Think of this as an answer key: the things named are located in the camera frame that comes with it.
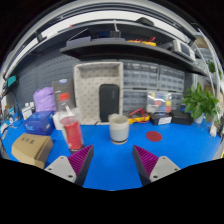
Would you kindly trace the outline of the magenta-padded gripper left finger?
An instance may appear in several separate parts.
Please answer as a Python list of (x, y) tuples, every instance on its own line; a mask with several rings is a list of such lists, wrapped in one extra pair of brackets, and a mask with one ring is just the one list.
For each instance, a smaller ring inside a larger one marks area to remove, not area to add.
[(59, 156), (45, 168), (45, 171), (82, 186), (85, 182), (93, 155), (94, 146), (89, 145), (68, 157)]

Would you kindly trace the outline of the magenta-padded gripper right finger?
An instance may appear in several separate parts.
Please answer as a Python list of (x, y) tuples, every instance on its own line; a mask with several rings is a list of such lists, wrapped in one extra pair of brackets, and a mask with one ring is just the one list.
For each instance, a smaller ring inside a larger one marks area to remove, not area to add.
[(168, 157), (158, 157), (137, 145), (133, 146), (132, 155), (143, 186), (180, 170)]

